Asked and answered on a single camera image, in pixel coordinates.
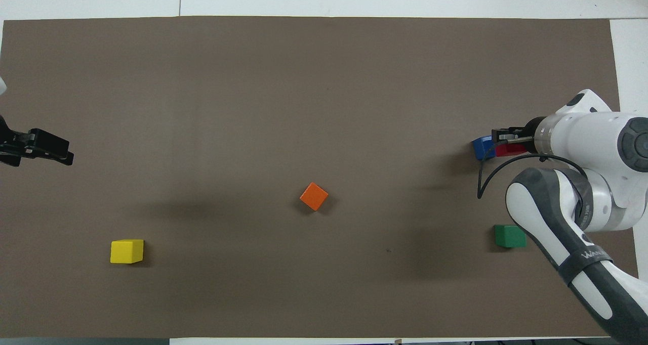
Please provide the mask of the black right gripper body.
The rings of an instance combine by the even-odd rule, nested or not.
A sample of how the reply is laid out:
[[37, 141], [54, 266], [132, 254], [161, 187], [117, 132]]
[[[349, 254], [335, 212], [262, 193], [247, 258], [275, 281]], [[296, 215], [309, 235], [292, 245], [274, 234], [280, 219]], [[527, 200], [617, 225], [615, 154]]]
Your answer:
[[526, 151], [537, 151], [535, 146], [535, 133], [540, 124], [546, 119], [546, 117], [535, 117], [532, 120], [528, 121], [527, 124], [523, 127], [523, 137], [530, 138], [527, 142], [523, 143]]

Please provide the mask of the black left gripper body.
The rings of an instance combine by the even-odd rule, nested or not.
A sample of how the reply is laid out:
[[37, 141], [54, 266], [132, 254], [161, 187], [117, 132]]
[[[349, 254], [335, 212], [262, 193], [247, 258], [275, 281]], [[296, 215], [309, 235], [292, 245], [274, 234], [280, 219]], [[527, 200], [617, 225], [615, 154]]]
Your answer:
[[9, 128], [1, 115], [1, 163], [18, 167], [26, 154], [26, 142], [31, 133], [16, 132]]

